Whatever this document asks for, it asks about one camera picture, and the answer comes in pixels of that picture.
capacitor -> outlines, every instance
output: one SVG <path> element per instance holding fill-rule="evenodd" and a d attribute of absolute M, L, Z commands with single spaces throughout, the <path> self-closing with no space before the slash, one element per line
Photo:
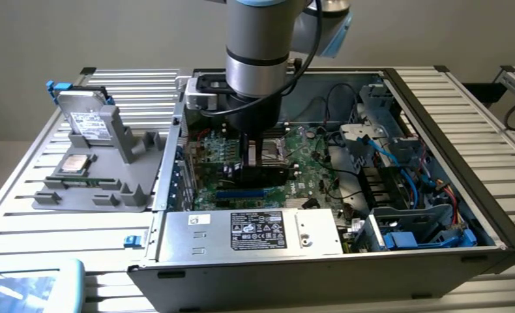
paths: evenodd
<path fill-rule="evenodd" d="M 307 138 L 313 139 L 316 137 L 315 132 L 307 132 Z"/>

warning label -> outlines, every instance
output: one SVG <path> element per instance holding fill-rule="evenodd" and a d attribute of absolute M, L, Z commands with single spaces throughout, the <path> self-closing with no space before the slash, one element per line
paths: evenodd
<path fill-rule="evenodd" d="M 97 113 L 71 113 L 77 129 L 88 140 L 111 140 L 111 134 Z"/>
<path fill-rule="evenodd" d="M 231 213 L 231 248 L 243 250 L 285 249 L 283 212 Z"/>

white wall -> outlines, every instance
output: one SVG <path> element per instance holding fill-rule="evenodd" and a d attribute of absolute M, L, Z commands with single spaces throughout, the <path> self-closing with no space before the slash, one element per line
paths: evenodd
<path fill-rule="evenodd" d="M 489 80 L 515 65 L 515 0 L 353 0 L 339 57 L 315 65 L 447 65 Z M 201 0 L 0 0 L 0 140 L 29 140 L 48 79 L 99 68 L 220 67 L 225 12 Z"/>

